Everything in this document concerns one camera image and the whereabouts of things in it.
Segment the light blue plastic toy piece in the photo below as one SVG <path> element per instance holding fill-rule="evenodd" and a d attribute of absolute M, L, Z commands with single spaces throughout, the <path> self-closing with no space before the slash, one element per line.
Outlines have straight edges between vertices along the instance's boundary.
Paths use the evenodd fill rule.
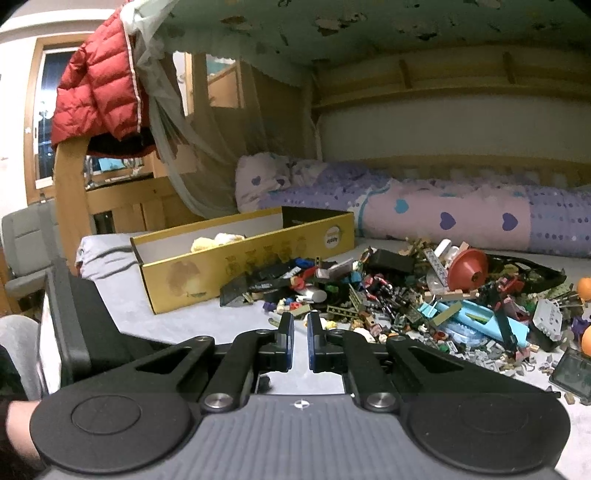
<path fill-rule="evenodd" d="M 451 316 L 455 322 L 463 324 L 474 331 L 478 331 L 491 339 L 499 342 L 503 340 L 493 310 L 468 300 L 461 301 L 460 305 L 459 310 Z M 418 310 L 426 317 L 434 318 L 438 314 L 447 312 L 450 308 L 451 305 L 444 302 L 436 302 L 434 304 L 423 302 L 420 304 Z M 528 347 L 529 327 L 511 317 L 508 318 L 508 323 L 517 340 L 518 347 Z"/>

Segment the yellow cardboard box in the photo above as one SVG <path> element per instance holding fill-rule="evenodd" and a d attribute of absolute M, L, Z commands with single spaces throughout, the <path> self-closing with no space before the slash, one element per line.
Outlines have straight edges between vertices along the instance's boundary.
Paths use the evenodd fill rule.
<path fill-rule="evenodd" d="M 198 237 L 239 234 L 245 240 L 191 253 Z M 167 313 L 217 297 L 239 275 L 295 258 L 329 259 L 355 248 L 355 216 L 334 210 L 277 207 L 135 236 L 151 310 Z"/>

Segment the grey chair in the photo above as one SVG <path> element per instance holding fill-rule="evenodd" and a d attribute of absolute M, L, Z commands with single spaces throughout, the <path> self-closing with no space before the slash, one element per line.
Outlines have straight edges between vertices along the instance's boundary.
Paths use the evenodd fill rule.
<path fill-rule="evenodd" d="M 2 245 L 9 268 L 8 296 L 20 300 L 42 290 L 46 270 L 63 255 L 55 201 L 35 203 L 4 216 Z"/>

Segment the grey studded plate piece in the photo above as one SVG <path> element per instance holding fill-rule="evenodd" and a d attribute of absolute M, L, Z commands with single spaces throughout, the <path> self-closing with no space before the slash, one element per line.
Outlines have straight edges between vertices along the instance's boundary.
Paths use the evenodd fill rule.
<path fill-rule="evenodd" d="M 533 325 L 552 342 L 561 342 L 566 330 L 566 320 L 559 305 L 552 300 L 538 301 L 532 318 Z"/>

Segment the orange ball near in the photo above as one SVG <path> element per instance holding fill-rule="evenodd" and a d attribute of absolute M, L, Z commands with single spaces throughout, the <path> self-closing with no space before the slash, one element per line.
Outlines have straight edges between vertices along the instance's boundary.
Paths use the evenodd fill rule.
<path fill-rule="evenodd" d="M 580 350 L 585 356 L 591 357 L 591 326 L 588 326 L 581 335 Z"/>

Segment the orange ball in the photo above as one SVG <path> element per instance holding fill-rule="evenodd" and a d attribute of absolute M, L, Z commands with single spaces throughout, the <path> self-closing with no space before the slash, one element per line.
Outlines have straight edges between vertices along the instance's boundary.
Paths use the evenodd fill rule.
<path fill-rule="evenodd" d="M 583 277 L 577 283 L 577 293 L 583 302 L 591 300 L 591 278 Z"/>
<path fill-rule="evenodd" d="M 591 357 L 591 326 L 588 326 L 581 335 L 580 350 L 585 356 Z"/>

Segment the wooden desk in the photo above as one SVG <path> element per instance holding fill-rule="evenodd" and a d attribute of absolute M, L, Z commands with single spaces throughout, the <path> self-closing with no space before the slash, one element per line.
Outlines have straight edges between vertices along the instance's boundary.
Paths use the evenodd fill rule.
<path fill-rule="evenodd" d="M 110 212 L 116 233 L 159 231 L 201 220 L 167 177 L 135 179 L 86 193 L 89 212 Z"/>

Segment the red plastic funnel toy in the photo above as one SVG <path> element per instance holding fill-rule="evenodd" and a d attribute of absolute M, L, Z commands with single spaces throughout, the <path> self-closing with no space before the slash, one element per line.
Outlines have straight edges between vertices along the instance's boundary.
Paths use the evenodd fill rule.
<path fill-rule="evenodd" d="M 470 248 L 456 255 L 448 271 L 450 290 L 472 291 L 486 283 L 488 256 L 478 249 Z"/>

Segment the yellow plush toy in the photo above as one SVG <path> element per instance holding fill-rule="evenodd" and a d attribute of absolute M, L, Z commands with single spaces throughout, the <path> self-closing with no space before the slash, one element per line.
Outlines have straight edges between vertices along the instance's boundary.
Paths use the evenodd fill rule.
<path fill-rule="evenodd" d="M 245 236 L 229 233 L 218 233 L 214 238 L 198 237 L 192 242 L 190 252 L 196 253 L 242 240 L 245 240 Z"/>

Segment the black toy tray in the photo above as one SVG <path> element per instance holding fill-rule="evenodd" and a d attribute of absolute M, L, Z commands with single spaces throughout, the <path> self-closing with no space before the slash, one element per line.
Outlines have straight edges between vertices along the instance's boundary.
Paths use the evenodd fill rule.
<path fill-rule="evenodd" d="M 567 279 L 563 270 L 525 258 L 488 254 L 487 259 L 489 280 L 515 277 L 524 283 L 523 293 L 540 293 L 562 285 Z"/>

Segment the orange ball far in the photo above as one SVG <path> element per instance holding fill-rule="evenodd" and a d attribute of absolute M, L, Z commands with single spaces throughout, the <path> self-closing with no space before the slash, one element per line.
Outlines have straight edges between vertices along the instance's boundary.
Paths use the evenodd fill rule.
<path fill-rule="evenodd" d="M 591 278 L 583 277 L 577 283 L 577 293 L 583 302 L 591 300 Z"/>

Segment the purple heart patterned quilt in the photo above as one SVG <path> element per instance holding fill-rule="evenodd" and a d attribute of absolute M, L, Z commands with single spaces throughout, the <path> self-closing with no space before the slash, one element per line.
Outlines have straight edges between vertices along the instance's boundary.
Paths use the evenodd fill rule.
<path fill-rule="evenodd" d="M 272 207 L 349 211 L 375 239 L 451 239 L 492 250 L 585 258 L 590 188 L 541 186 L 513 175 L 396 178 L 356 162 L 243 156 L 235 170 L 242 213 Z"/>

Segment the red puffer jacket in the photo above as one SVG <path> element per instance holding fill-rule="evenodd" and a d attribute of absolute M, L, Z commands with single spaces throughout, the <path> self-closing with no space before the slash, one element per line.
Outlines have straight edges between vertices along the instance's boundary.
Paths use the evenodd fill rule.
<path fill-rule="evenodd" d="M 87 153 L 143 157 L 155 150 L 148 97 L 133 64 L 134 40 L 116 9 L 71 56 L 56 89 L 51 146 L 89 140 Z"/>

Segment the green mosquito net canopy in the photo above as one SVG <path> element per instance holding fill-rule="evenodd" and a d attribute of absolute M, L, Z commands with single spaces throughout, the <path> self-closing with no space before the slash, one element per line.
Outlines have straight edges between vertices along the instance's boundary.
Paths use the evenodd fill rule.
<path fill-rule="evenodd" d="M 239 157 L 590 180 L 586 1 L 132 1 L 120 13 L 183 204 L 236 211 Z"/>

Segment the wooden bed post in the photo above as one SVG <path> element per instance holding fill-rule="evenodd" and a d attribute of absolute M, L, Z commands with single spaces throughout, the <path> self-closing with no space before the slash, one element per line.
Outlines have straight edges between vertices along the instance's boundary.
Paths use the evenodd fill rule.
<path fill-rule="evenodd" d="M 54 169 L 56 214 L 67 265 L 77 273 L 76 254 L 80 241 L 92 234 L 84 183 L 88 137 L 75 137 L 58 144 Z"/>

